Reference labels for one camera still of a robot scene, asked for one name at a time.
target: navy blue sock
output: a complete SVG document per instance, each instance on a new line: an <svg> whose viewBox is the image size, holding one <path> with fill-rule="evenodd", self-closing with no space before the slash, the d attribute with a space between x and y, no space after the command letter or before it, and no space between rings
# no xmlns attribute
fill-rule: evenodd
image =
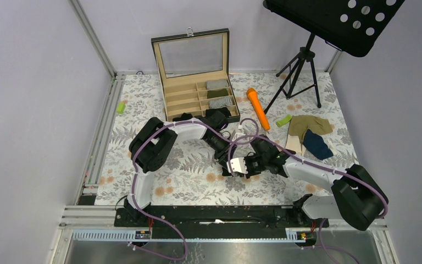
<svg viewBox="0 0 422 264"><path fill-rule="evenodd" d="M320 135L313 133L309 129L307 130L305 138L303 139L303 146L305 146L307 150L319 160L324 160L334 156L326 143L324 143L323 138Z"/></svg>

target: metal floor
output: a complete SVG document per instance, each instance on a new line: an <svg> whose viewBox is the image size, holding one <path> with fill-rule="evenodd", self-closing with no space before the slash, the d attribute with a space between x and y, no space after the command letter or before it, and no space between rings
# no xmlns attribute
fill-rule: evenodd
<svg viewBox="0 0 422 264"><path fill-rule="evenodd" d="M325 245L343 248L360 263L381 263L374 238L369 232L323 231ZM189 254L185 261L177 263L333 263L323 249L301 250L294 243L187 243ZM148 243L146 248L180 256L184 247L181 243ZM340 263L355 263L348 255L331 250ZM175 263L151 254L127 247L123 242L96 242L74 240L70 245L66 263L91 264L133 264L133 263Z"/></svg>

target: music stand tripod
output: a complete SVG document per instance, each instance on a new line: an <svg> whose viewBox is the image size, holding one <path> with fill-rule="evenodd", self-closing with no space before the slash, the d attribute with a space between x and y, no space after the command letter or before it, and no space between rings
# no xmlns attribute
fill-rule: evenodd
<svg viewBox="0 0 422 264"><path fill-rule="evenodd" d="M297 95L307 91L308 89L310 89L312 87L314 87L314 90L316 92L316 100L318 102L317 106L318 106L318 108L321 108L321 102L319 101L318 82L316 80L316 72L314 70L314 62L313 62L313 58L315 56L315 53L310 51L310 48L313 44L314 37L315 37L315 35L313 33L311 33L310 38L308 39L307 45L305 47L301 47L300 52L289 63L287 63L287 65L285 65L280 72L278 72L276 74L276 77L279 77L281 75L281 73L283 73L296 60L295 65L290 70L288 76L285 78L284 82L279 87L279 90L277 91L277 93L274 95L274 97L271 100L271 102L269 103L269 105L264 110L265 114L268 113L269 108L273 105L274 101L276 101L276 98L279 96L279 94L281 92L283 92L284 95L286 96L286 98L289 99L289 98L292 98L294 96L297 96ZM292 94L293 88L295 88L295 84L297 83L298 76L300 75L300 72L302 71L302 68L303 68L305 61L309 62L310 65L311 65L312 74L313 74L313 85L306 87L305 89L301 90L300 92L296 92L295 94ZM288 92L286 92L284 90L284 86L290 80L290 77L292 76L292 74L294 72L295 72L295 75L293 76L293 81L290 83L290 88L289 88Z"/></svg>

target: lavender wall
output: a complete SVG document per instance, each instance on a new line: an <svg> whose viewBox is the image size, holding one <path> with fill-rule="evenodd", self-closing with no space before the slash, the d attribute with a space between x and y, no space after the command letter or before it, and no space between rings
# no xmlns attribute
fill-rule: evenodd
<svg viewBox="0 0 422 264"><path fill-rule="evenodd" d="M262 0L81 0L118 71L157 71L151 38L230 29L230 70L282 68L308 40L309 32L271 13ZM325 69L334 49L316 38L315 66Z"/></svg>
<svg viewBox="0 0 422 264"><path fill-rule="evenodd" d="M422 263L422 1L405 1L365 58L332 81L359 160L390 200L401 264Z"/></svg>
<svg viewBox="0 0 422 264"><path fill-rule="evenodd" d="M109 79L68 1L0 0L0 263L43 263Z"/></svg>

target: music stand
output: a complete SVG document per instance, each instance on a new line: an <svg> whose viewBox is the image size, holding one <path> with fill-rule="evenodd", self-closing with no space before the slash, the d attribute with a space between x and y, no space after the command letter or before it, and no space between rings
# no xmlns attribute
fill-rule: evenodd
<svg viewBox="0 0 422 264"><path fill-rule="evenodd" d="M276 74L280 76L287 68L295 65L285 78L264 113L283 92L287 99L314 87L318 108L321 108L318 82L314 68L315 53L310 50L315 36L321 37L328 45L345 51L354 57L364 57L374 45L386 25L391 21L405 0L265 0L263 6L281 17L310 31L305 47ZM313 74L313 85L292 94L304 63L309 62ZM288 92L284 86L294 74Z"/></svg>

